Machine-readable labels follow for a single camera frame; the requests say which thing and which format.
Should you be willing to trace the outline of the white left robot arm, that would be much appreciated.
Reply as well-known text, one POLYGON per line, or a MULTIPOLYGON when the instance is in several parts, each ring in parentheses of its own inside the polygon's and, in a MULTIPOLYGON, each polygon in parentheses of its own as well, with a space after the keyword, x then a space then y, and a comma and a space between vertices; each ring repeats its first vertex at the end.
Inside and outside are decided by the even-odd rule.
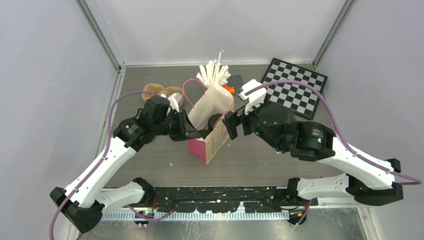
POLYGON ((109 193, 101 191, 125 162, 157 136, 181 142, 202 135, 176 102, 153 96, 135 116, 122 120, 108 133, 103 151, 77 179, 51 191, 50 198, 80 233, 91 231, 110 212, 131 204, 148 207, 153 202, 155 189, 141 177, 109 193))

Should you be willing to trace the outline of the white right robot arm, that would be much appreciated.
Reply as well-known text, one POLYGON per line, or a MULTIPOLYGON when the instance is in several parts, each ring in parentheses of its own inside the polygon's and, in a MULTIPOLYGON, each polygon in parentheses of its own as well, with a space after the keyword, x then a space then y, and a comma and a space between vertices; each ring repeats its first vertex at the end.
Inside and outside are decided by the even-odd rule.
POLYGON ((400 172, 398 159, 369 156, 364 161, 367 155, 344 146, 332 129, 315 121, 298 121, 287 107, 264 103, 248 112, 243 106, 226 113, 223 123, 231 139, 237 137, 237 127, 242 126, 244 135, 256 135, 277 152, 341 170, 332 177, 290 178, 285 198, 291 205, 315 198, 352 196, 364 205, 384 206, 404 198, 402 185, 390 174, 400 172))

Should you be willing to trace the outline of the pink paper gift bag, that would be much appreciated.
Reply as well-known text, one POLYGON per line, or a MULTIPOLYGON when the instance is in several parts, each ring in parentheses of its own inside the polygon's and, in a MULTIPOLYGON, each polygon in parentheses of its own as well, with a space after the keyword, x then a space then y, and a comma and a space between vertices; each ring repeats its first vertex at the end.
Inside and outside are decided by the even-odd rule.
POLYGON ((187 141, 188 151, 208 164, 229 138, 223 117, 234 109, 234 97, 223 86, 214 83, 203 91, 195 104, 189 104, 192 109, 188 118, 200 137, 187 141))

